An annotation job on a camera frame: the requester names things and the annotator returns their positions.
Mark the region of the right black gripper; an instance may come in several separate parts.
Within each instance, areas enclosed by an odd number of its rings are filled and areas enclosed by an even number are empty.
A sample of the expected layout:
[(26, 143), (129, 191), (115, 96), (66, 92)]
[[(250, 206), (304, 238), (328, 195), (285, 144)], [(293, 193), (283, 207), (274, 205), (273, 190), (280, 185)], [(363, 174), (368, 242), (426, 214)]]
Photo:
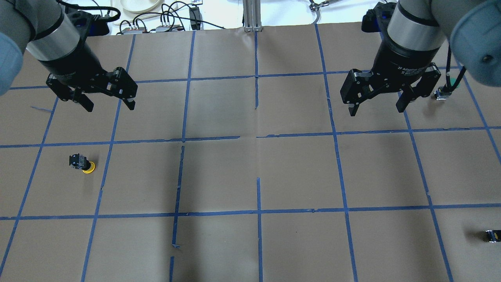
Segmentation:
[(416, 51), (384, 37), (371, 70), (351, 69), (340, 89), (343, 103), (349, 105), (350, 116), (356, 116), (361, 103), (379, 94), (401, 92), (396, 102), (401, 114), (417, 98), (430, 96), (441, 77), (433, 63), (441, 46), (439, 41), (429, 51)]

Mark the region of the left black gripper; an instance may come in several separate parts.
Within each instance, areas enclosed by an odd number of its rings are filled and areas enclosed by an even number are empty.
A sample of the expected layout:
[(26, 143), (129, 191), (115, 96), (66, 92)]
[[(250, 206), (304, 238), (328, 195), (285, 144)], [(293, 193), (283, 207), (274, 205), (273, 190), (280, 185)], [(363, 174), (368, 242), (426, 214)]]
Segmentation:
[(73, 101), (92, 112), (94, 103), (86, 93), (102, 93), (123, 100), (127, 109), (135, 109), (138, 86), (124, 67), (105, 70), (87, 43), (59, 59), (40, 63), (49, 71), (47, 86), (62, 101)]

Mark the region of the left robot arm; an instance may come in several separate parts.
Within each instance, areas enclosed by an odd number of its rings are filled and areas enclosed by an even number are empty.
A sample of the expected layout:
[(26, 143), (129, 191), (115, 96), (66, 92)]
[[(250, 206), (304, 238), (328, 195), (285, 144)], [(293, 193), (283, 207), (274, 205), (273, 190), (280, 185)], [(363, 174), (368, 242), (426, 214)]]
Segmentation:
[(46, 85), (61, 101), (72, 101), (91, 112), (88, 93), (102, 93), (135, 108), (138, 86), (127, 71), (118, 67), (107, 72), (86, 43), (93, 24), (118, 20), (98, 16), (97, 7), (71, 5), (62, 0), (1, 1), (1, 94), (7, 93), (29, 52), (49, 71)]

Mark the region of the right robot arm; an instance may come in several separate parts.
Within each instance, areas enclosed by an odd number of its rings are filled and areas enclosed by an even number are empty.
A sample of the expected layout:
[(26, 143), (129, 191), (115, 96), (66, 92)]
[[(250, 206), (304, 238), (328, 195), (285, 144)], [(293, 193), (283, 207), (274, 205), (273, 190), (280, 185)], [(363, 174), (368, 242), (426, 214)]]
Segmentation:
[[(449, 96), (469, 72), (480, 84), (500, 86), (499, 0), (398, 0), (378, 3), (362, 18), (361, 30), (380, 33), (369, 72), (349, 71), (340, 95), (355, 116), (360, 104), (379, 94), (401, 92), (399, 112), (417, 98)], [(433, 58), (445, 41), (448, 56), (463, 67), (454, 84), (435, 89), (441, 77)]]

